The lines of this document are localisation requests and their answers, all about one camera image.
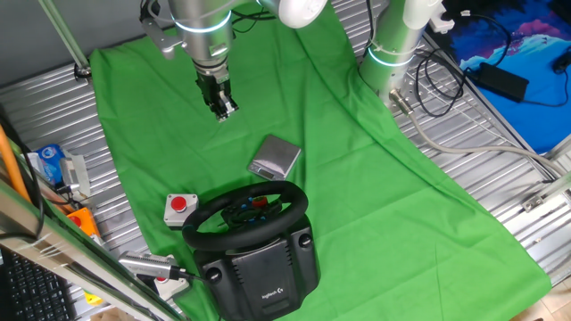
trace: black steering wheel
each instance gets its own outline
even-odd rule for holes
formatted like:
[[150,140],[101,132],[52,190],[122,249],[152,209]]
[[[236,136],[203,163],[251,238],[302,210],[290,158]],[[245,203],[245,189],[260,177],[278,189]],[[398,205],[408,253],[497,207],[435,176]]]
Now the black steering wheel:
[[[219,210],[236,201],[246,200],[249,197],[277,195],[279,200],[290,203],[289,207],[279,215],[268,219],[263,224],[248,226],[244,229],[228,230],[226,233],[198,232],[198,227]],[[226,251],[252,246],[284,232],[305,214],[308,199],[305,193],[294,183],[266,182],[248,185],[205,203],[185,220],[182,235],[191,247],[202,251]]]

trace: blue cloth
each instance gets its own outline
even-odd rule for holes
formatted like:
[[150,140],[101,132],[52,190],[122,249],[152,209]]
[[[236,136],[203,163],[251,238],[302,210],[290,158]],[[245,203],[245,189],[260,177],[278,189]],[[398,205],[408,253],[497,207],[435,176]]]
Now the blue cloth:
[[[570,45],[571,42],[559,41],[547,50],[519,53],[508,57],[499,67],[530,81],[525,94],[527,101],[563,103],[566,76],[556,75],[551,65]],[[567,83],[567,91],[571,92],[571,82]],[[484,89],[482,93],[538,153],[550,151],[571,135],[571,102],[562,107],[547,107],[515,103]]]
[[[571,26],[550,9],[549,2],[498,0],[475,13],[494,18],[510,32],[512,43],[499,67],[530,81],[525,99],[558,104],[566,100],[565,75],[556,75],[551,65],[571,46]],[[463,70],[477,70],[481,62],[494,64],[500,59],[506,36],[496,26],[475,17],[456,22],[451,32],[435,38],[453,51]],[[548,152],[571,135],[571,103],[563,107],[514,103],[482,91],[536,152]]]

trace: metal rod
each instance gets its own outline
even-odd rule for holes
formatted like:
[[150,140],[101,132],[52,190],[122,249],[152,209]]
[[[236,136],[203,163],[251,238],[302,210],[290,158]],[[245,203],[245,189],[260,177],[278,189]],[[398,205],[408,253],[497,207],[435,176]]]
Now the metal rod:
[[63,19],[62,15],[55,7],[54,1],[53,0],[38,0],[38,1],[42,6],[42,8],[44,8],[47,17],[54,25],[55,30],[62,38],[63,43],[70,51],[70,54],[73,57],[75,63],[77,63],[79,70],[90,70],[87,57],[81,51],[78,42],[75,40],[75,37],[73,37],[73,35],[71,34],[70,28],[68,27],[67,23],[65,23],[65,20]]

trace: green fabric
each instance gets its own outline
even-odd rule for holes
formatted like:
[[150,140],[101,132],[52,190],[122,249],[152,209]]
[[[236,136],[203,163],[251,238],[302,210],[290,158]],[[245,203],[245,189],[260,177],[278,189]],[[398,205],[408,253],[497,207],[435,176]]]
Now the green fabric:
[[[144,38],[95,51],[91,63],[150,250],[191,270],[180,232],[162,223],[166,195],[206,202],[261,181],[246,168],[268,134],[301,146],[288,179],[310,200],[321,281],[284,320],[505,321],[550,289],[514,237],[401,133],[361,81],[330,5],[301,30],[264,21],[237,35],[229,66],[241,109],[222,124],[180,50],[166,61]],[[218,318],[201,284],[177,303],[193,320]]]

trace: logitech logo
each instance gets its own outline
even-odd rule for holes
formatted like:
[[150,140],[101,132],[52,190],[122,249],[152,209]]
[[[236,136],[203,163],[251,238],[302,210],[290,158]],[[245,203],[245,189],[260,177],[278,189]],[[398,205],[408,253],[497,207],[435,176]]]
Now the logitech logo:
[[276,295],[276,294],[280,294],[280,293],[283,292],[283,291],[284,291],[284,289],[282,289],[282,288],[277,288],[277,290],[275,290],[274,292],[270,292],[270,293],[268,293],[268,294],[262,295],[261,298],[264,299],[264,300],[266,300],[266,299],[269,299],[269,298],[273,297],[273,296]]

